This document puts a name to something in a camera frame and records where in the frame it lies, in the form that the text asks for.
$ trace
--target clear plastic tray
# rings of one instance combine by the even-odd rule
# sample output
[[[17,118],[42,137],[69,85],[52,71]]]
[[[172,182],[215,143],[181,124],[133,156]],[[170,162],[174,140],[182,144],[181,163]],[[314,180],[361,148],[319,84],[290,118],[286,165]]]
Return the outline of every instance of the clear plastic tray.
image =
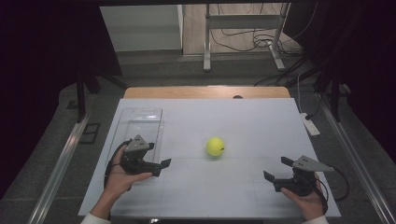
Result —
[[[162,114],[161,108],[132,107],[123,109],[111,142],[107,161],[111,159],[122,142],[140,134],[147,143],[154,143],[154,149],[148,151],[144,161],[159,162],[160,147],[158,143],[161,138],[160,130],[163,126]]]

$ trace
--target wooden floor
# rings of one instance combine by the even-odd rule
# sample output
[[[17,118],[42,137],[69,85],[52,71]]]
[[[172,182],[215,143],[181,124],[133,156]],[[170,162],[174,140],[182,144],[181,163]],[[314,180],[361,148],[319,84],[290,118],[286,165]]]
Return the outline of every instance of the wooden floor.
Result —
[[[212,4],[210,5],[210,14],[264,14],[264,15],[278,15],[282,7],[281,3],[273,4]],[[184,55],[194,55],[204,53],[205,43],[205,5],[186,5],[183,29],[183,53]],[[248,32],[241,35],[229,35],[241,32]],[[210,35],[210,51],[212,53],[230,53],[230,52],[257,52],[268,51],[269,49],[262,42],[262,48],[254,48],[253,34],[261,35],[261,38],[267,38],[264,35],[274,35],[275,30],[256,31],[253,30],[212,30],[213,37],[216,42],[229,46],[231,48],[223,47],[217,44],[212,35]],[[300,46],[284,34],[281,35],[280,40],[285,42],[287,49],[299,49]]]

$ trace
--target sleeve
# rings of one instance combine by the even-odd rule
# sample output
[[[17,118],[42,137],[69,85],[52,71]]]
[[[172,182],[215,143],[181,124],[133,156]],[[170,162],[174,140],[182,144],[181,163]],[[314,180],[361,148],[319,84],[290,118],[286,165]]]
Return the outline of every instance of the sleeve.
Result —
[[[95,217],[89,213],[87,216],[84,217],[81,224],[110,224],[109,220],[101,219],[99,217]]]
[[[322,217],[317,217],[315,219],[312,219],[310,221],[303,222],[303,224],[329,224],[329,222],[327,222],[327,219],[325,216],[322,216]]]

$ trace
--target white power strip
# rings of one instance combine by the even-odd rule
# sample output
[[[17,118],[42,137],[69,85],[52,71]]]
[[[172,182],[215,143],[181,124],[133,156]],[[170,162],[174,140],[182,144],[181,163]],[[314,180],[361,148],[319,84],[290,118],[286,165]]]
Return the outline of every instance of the white power strip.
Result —
[[[306,131],[309,133],[310,136],[320,135],[317,126],[315,126],[314,122],[312,122],[311,119],[305,119],[306,116],[306,113],[301,113],[301,119],[303,120]]]

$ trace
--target ball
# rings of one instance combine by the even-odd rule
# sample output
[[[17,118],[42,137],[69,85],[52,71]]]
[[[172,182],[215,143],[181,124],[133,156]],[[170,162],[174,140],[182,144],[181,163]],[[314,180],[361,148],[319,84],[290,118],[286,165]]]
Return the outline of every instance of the ball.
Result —
[[[219,137],[211,137],[206,143],[206,152],[211,156],[219,156],[224,151],[224,142]]]

